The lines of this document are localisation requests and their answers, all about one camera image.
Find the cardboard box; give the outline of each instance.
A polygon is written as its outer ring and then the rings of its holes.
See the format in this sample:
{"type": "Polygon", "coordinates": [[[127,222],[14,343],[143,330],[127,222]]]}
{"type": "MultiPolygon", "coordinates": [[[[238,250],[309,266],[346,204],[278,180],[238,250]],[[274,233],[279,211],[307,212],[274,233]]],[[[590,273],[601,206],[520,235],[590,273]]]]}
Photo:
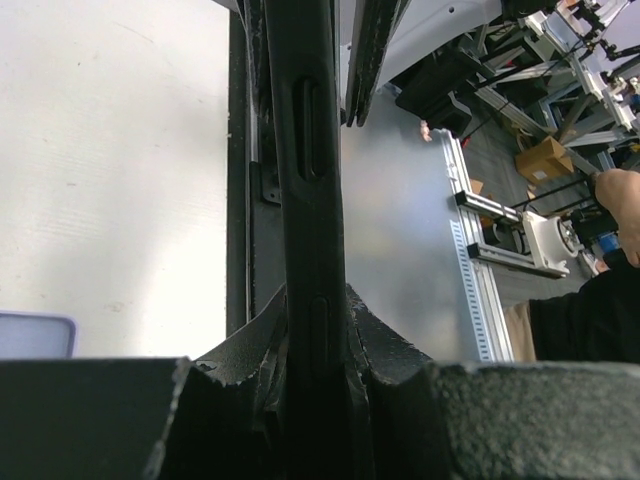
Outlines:
{"type": "Polygon", "coordinates": [[[516,155],[518,173],[534,185],[573,173],[573,163],[566,149],[547,137],[535,147],[516,155]]]}
{"type": "Polygon", "coordinates": [[[470,180],[471,180],[471,191],[476,195],[480,195],[480,192],[482,191],[482,187],[484,186],[484,183],[482,183],[480,180],[474,180],[473,178],[471,178],[470,180]]]}

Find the person's hand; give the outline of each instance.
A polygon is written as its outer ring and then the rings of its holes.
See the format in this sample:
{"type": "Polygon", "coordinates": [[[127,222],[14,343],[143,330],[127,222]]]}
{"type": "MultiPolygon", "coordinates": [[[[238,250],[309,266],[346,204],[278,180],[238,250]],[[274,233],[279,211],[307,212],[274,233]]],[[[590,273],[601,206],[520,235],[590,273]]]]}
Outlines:
{"type": "Polygon", "coordinates": [[[618,239],[629,263],[640,267],[640,173],[608,170],[596,179],[596,196],[618,223],[618,239]]]}

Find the white motor housing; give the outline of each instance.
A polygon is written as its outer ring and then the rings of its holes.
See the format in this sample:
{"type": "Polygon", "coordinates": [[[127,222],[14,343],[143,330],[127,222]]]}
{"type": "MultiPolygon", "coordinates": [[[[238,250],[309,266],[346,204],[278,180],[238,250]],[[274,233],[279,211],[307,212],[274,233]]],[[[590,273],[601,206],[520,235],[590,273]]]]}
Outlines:
{"type": "Polygon", "coordinates": [[[567,260],[577,257],[583,248],[570,224],[562,222],[560,217],[544,218],[524,212],[522,225],[535,266],[567,275],[567,260]]]}

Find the white panel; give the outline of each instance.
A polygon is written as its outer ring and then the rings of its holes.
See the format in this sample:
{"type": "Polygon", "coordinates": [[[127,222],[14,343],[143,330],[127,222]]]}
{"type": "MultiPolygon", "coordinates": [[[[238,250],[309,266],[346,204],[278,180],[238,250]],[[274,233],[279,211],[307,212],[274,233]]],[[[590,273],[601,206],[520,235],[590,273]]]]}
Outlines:
{"type": "Polygon", "coordinates": [[[0,310],[77,322],[76,355],[224,338],[228,12],[2,0],[0,310]]]}
{"type": "MultiPolygon", "coordinates": [[[[340,43],[351,43],[356,0],[340,3],[340,43]]],[[[382,64],[381,87],[418,60],[469,30],[490,23],[502,13],[500,0],[411,0],[400,20],[382,64]]],[[[342,96],[350,51],[341,49],[342,96]]]]}

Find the purple object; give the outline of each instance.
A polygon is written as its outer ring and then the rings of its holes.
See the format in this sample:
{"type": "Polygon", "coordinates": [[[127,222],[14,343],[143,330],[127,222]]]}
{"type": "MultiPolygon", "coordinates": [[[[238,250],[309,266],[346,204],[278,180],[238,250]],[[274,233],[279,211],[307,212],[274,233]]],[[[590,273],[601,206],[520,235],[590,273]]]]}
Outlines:
{"type": "Polygon", "coordinates": [[[66,317],[0,313],[0,359],[69,358],[75,333],[66,317]]]}

